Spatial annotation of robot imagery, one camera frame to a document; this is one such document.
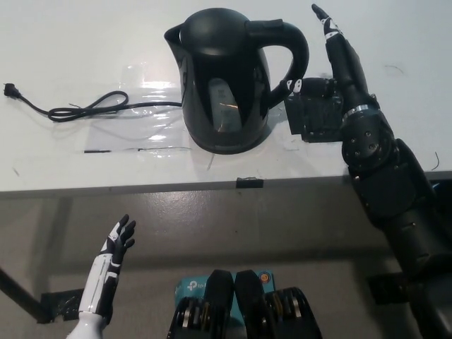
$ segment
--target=plastic sheet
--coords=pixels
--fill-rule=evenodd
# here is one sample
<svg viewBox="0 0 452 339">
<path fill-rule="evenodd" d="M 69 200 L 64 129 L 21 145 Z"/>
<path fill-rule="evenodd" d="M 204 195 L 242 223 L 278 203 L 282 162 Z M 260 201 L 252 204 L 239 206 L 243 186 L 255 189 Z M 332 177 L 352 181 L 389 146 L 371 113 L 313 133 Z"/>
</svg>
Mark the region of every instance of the plastic sheet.
<svg viewBox="0 0 452 339">
<path fill-rule="evenodd" d="M 145 67 L 127 66 L 119 86 L 129 95 L 129 103 L 181 102 L 178 84 L 146 81 Z M 86 152 L 119 150 L 161 150 L 185 148 L 187 134 L 181 107 L 156 106 L 128 109 L 92 118 Z"/>
</svg>

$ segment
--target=kettle handle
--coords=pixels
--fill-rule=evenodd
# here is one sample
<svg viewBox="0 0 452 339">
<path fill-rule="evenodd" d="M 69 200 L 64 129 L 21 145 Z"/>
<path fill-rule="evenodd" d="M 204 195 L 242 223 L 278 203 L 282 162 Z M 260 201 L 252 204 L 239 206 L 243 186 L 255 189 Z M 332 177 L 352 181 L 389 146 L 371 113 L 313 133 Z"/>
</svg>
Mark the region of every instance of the kettle handle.
<svg viewBox="0 0 452 339">
<path fill-rule="evenodd" d="M 256 48 L 282 46 L 292 52 L 292 64 L 284 79 L 270 93 L 268 106 L 272 108 L 282 102 L 291 92 L 287 81 L 295 82 L 306 73 L 309 60 L 309 48 L 303 33 L 295 26 L 283 20 L 247 21 L 245 28 Z"/>
</svg>

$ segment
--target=blue box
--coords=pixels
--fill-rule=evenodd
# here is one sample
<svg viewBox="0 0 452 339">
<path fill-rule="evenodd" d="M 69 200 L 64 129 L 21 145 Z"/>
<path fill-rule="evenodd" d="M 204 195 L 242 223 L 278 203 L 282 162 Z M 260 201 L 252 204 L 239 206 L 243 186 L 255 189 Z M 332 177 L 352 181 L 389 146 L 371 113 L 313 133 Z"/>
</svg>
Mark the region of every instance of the blue box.
<svg viewBox="0 0 452 339">
<path fill-rule="evenodd" d="M 273 279 L 273 273 L 271 270 L 254 271 L 255 274 L 261 279 L 263 291 L 265 293 L 275 290 L 275 280 Z M 232 277 L 235 280 L 236 273 L 232 273 Z M 176 286 L 175 302 L 176 306 L 184 297 L 196 297 L 202 298 L 204 296 L 204 290 L 206 288 L 208 275 L 202 275 L 198 277 L 190 277 L 182 279 Z M 234 300 L 231 308 L 231 319 L 229 322 L 230 327 L 244 326 L 244 320 L 239 310 L 237 298 L 234 294 Z"/>
</svg>

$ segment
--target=kettle water window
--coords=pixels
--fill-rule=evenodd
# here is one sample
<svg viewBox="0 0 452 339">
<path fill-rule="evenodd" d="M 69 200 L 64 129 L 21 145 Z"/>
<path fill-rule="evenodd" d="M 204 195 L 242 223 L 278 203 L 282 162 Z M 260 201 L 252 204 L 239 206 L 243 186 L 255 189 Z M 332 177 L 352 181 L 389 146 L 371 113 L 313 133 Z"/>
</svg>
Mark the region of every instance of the kettle water window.
<svg viewBox="0 0 452 339">
<path fill-rule="evenodd" d="M 209 81 L 213 128 L 218 132 L 238 132 L 242 129 L 240 112 L 229 85 L 220 78 Z"/>
</svg>

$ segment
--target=black electric kettle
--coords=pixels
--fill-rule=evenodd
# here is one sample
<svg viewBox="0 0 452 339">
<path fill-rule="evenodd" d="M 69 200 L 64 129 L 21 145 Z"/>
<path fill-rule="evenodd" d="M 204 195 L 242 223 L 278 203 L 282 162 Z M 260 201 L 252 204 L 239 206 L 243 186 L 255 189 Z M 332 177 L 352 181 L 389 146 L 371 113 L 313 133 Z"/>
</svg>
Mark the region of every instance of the black electric kettle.
<svg viewBox="0 0 452 339">
<path fill-rule="evenodd" d="M 298 28 L 282 20 L 250 21 L 226 8 L 199 11 L 165 33 L 179 67 L 182 109 L 194 141 L 213 153 L 240 153 L 258 143 L 268 110 L 301 79 L 309 50 Z M 284 80 L 270 90 L 262 47 L 293 55 Z"/>
</svg>

